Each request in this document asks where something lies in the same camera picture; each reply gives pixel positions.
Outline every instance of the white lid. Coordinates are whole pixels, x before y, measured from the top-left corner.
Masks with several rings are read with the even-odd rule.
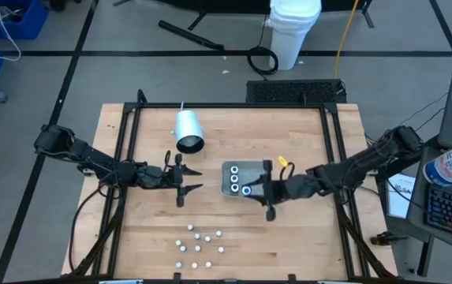
[[[271,0],[270,7],[280,16],[314,17],[320,14],[321,0]]]

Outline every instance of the gray tray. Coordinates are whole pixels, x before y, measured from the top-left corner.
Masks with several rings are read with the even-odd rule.
[[[238,171],[238,192],[231,191],[231,167],[237,166]],[[226,161],[222,164],[222,193],[225,196],[244,197],[241,194],[241,186],[255,181],[261,174],[265,174],[266,171],[263,168],[263,161]],[[262,187],[252,187],[251,195],[263,195]]]

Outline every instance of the yellow tag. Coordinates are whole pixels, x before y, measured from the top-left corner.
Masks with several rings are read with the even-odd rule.
[[[289,165],[289,163],[282,156],[278,157],[278,161],[282,164],[283,167],[286,167]]]

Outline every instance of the computer keyboard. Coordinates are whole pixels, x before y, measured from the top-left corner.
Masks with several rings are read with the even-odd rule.
[[[452,192],[430,185],[426,197],[426,208],[430,214],[425,215],[425,223],[452,233]]]

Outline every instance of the wooden work surface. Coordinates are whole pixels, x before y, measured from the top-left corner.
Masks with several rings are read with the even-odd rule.
[[[346,152],[351,156],[364,148],[364,130],[357,105],[338,105]],[[103,105],[95,134],[94,147],[114,155],[121,120],[121,104]],[[179,109],[143,109],[136,138],[135,161],[162,166],[168,149],[172,161],[177,153],[170,134]],[[220,189],[221,165],[226,160],[273,160],[273,178],[278,178],[283,155],[294,162],[297,173],[327,163],[319,111],[310,109],[195,109],[200,119],[205,147],[193,155],[184,155],[184,163],[203,173],[185,177],[185,184],[204,186],[185,198],[185,206],[175,206],[175,190],[130,188],[121,232],[115,278],[172,278],[179,271],[186,279],[346,279],[338,220],[331,195],[314,196],[278,205],[277,218],[266,222],[265,207],[253,200],[230,198]],[[126,135],[129,137],[131,121]],[[328,115],[336,160],[332,118]],[[127,152],[125,139],[123,153]],[[97,187],[96,177],[86,177],[80,202]],[[373,180],[364,184],[376,189]],[[387,230],[377,195],[356,191],[357,207],[364,239]],[[104,199],[97,195],[84,207],[77,221],[73,259],[75,265],[87,254],[97,238]],[[195,230],[187,231],[193,224]],[[222,237],[215,236],[221,230]],[[210,235],[207,243],[193,239],[194,233]],[[182,240],[188,247],[180,252],[175,245]],[[201,252],[195,252],[199,244]],[[360,275],[357,250],[350,238],[355,272]],[[224,253],[217,248],[223,246]],[[390,247],[372,246],[372,251],[394,274],[397,270]],[[110,252],[106,245],[105,256]],[[177,269],[176,262],[184,267]],[[204,267],[207,261],[212,268]],[[197,262],[198,269],[191,263]],[[106,271],[103,261],[102,271]],[[63,272],[69,272],[65,261]]]

